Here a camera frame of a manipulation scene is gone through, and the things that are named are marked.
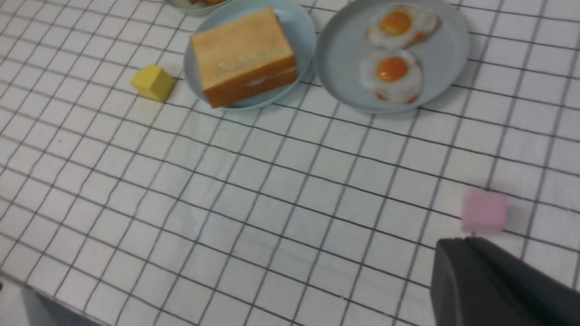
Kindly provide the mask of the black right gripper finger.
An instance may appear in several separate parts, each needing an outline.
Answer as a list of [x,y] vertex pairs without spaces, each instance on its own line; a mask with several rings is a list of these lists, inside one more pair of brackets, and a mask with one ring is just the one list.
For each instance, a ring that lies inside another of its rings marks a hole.
[[430,298],[438,326],[577,326],[578,291],[480,237],[440,239]]

